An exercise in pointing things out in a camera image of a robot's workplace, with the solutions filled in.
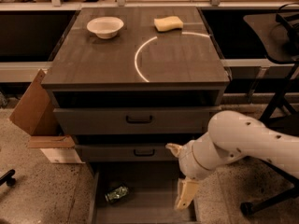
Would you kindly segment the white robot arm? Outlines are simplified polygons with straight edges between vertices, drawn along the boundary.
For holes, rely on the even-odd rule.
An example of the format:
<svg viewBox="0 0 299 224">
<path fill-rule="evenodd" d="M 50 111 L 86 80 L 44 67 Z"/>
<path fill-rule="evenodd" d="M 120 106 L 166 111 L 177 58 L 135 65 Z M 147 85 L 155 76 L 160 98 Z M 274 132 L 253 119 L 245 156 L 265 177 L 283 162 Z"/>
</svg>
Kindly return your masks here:
<svg viewBox="0 0 299 224">
<path fill-rule="evenodd" d="M 183 146 L 169 143 L 166 147 L 178 158 L 179 169 L 185 175 L 178 182 L 177 210 L 190 205 L 200 181 L 217 167 L 247 156 L 263 161 L 293 183 L 293 188 L 262 203 L 242 203 L 240 209 L 245 216 L 298 196 L 299 138 L 270 130 L 241 113 L 221 111 L 211 118 L 207 132 L 200 138 Z"/>
</svg>

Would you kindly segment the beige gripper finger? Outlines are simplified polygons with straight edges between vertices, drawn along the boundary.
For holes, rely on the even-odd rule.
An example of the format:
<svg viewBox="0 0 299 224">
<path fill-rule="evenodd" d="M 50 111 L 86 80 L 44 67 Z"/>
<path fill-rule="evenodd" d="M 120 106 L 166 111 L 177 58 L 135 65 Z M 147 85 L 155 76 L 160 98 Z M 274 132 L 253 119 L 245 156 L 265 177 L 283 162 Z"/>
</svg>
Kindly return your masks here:
<svg viewBox="0 0 299 224">
<path fill-rule="evenodd" d="M 176 210 L 186 209 L 193 201 L 199 189 L 197 180 L 189 179 L 188 177 L 178 180 L 178 196 L 175 201 Z"/>
<path fill-rule="evenodd" d="M 167 149 L 171 151 L 171 153 L 177 158 L 179 156 L 180 151 L 182 150 L 182 146 L 178 144 L 168 143 L 165 145 Z"/>
</svg>

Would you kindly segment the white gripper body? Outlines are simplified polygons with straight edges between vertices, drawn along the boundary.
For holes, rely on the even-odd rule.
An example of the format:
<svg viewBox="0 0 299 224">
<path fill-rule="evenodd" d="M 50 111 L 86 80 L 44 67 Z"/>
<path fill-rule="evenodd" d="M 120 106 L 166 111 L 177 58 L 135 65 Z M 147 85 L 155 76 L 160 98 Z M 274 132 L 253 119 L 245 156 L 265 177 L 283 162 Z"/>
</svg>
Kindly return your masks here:
<svg viewBox="0 0 299 224">
<path fill-rule="evenodd" d="M 178 156 L 180 171 L 192 180 L 203 180 L 211 175 L 217 160 L 216 149 L 209 141 L 192 140 L 182 147 Z"/>
</svg>

